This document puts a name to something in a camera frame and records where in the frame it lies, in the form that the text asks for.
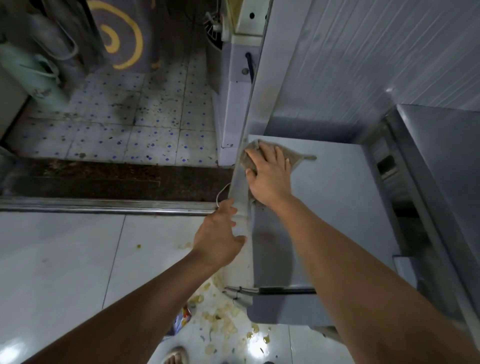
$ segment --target electrical cord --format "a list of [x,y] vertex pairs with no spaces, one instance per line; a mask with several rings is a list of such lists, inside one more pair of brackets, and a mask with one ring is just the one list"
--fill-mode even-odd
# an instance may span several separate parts
[[230,186],[230,184],[231,184],[231,182],[228,182],[228,183],[225,185],[225,187],[222,188],[222,189],[220,190],[220,192],[216,195],[215,202],[216,202],[216,206],[217,206],[217,207],[220,207],[220,206],[218,205],[218,197],[220,196],[220,194],[221,194],[223,191],[225,191],[225,189],[226,189],[228,186]]

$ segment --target person's right hand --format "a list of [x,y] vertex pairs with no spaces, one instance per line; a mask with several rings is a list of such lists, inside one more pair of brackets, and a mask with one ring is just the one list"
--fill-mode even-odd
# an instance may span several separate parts
[[279,147],[260,142],[260,148],[265,157],[256,150],[245,150],[257,167],[257,175],[251,169],[245,173],[253,196],[274,210],[278,202],[291,196],[291,165]]

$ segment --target metal wall panel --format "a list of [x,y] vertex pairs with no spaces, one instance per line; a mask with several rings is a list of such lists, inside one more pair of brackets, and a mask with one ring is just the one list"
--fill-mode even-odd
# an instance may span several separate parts
[[347,141],[394,104],[480,111],[479,19],[474,0],[313,0],[265,134]]

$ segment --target patterned floor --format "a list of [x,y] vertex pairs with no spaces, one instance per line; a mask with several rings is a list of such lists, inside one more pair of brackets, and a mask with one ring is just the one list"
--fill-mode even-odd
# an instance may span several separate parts
[[183,13],[173,61],[150,75],[102,69],[66,112],[37,105],[6,142],[22,157],[215,167],[202,28]]

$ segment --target yellow spiral pattern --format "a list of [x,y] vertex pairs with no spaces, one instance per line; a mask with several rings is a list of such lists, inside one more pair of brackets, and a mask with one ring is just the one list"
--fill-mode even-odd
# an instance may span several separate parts
[[[89,0],[87,1],[88,7],[90,8],[91,11],[93,10],[105,10],[107,12],[111,12],[121,18],[133,31],[133,34],[135,36],[135,50],[132,54],[132,56],[125,61],[124,63],[121,64],[114,64],[113,68],[117,70],[124,70],[133,64],[135,64],[139,58],[142,55],[143,49],[144,49],[144,38],[142,36],[142,32],[140,30],[140,27],[134,21],[131,17],[128,16],[128,14],[124,13],[120,9],[116,8],[113,5],[107,4],[106,2],[100,1],[100,0]],[[116,53],[120,49],[120,38],[117,34],[117,32],[112,29],[110,26],[101,24],[100,25],[100,30],[105,32],[109,37],[110,37],[110,44],[105,45],[105,49],[107,50],[108,53]]]

